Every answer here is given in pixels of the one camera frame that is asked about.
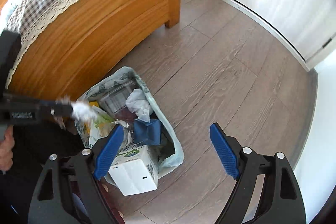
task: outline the crumpled plastic bag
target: crumpled plastic bag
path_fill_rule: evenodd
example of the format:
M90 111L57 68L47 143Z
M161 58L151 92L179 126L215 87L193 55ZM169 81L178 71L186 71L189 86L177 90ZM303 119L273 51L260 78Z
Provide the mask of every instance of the crumpled plastic bag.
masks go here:
M149 122L153 109L147 101L142 89L135 89L126 100L126 106L130 112L135 112L139 120Z

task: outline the wooden footboard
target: wooden footboard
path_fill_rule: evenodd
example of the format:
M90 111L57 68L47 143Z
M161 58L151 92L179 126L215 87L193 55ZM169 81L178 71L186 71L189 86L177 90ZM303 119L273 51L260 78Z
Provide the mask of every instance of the wooden footboard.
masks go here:
M180 0L80 0L36 39L9 90L75 100L156 28L179 22Z

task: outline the black pants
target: black pants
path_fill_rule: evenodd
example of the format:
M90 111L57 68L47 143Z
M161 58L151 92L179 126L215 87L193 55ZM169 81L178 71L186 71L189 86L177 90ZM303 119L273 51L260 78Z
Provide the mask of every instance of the black pants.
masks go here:
M0 212L3 214L0 217L8 215L15 221L12 223L27 223L41 164L45 164L51 154L73 156L84 146L79 135L62 130L52 122L14 127L13 136L13 166L6 175L0 172Z

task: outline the metal screw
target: metal screw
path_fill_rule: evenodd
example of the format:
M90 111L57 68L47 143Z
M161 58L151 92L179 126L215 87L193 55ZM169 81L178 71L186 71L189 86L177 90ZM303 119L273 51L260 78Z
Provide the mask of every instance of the metal screw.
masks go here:
M88 148L85 148L85 149L82 150L82 155L84 155L84 156L86 156L86 155L88 155L90 153L91 153L91 150L88 149Z
M278 153L277 153L277 157L278 157L279 159L284 159L284 158L285 158L285 155L284 155L284 153L282 153L282 152L278 152Z
M56 154L51 154L49 157L49 160L55 160L57 159L57 155Z
M252 153L252 149L249 148L249 147L244 147L244 148L243 148L243 152L244 152L245 154L251 154L251 153Z

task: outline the white wall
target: white wall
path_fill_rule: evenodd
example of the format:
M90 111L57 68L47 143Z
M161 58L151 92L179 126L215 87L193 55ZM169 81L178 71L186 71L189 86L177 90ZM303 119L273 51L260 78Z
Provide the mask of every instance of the white wall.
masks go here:
M315 69L318 89L314 117L294 170L307 223L320 211L336 185L336 51Z

